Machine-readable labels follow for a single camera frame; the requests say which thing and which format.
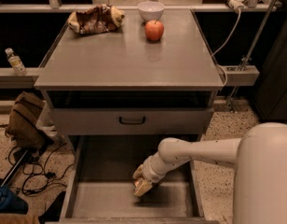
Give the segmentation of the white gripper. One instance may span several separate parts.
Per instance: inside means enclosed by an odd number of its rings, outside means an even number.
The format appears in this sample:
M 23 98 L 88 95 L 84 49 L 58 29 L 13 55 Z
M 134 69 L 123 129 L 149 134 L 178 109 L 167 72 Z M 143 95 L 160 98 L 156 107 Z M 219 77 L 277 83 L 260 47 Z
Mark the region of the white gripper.
M 142 185 L 136 187 L 134 195 L 142 197 L 152 187 L 152 183 L 158 183 L 165 176 L 163 161 L 159 158 L 148 158 L 133 173 L 134 179 L 142 179 Z

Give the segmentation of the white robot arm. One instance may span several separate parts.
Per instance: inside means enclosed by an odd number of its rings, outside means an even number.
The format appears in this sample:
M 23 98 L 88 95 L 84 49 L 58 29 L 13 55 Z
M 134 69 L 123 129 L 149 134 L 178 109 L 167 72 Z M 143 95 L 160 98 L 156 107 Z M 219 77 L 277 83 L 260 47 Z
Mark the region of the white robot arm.
M 133 173 L 134 195 L 189 161 L 234 169 L 233 224 L 287 224 L 287 124 L 262 123 L 234 139 L 165 138 Z

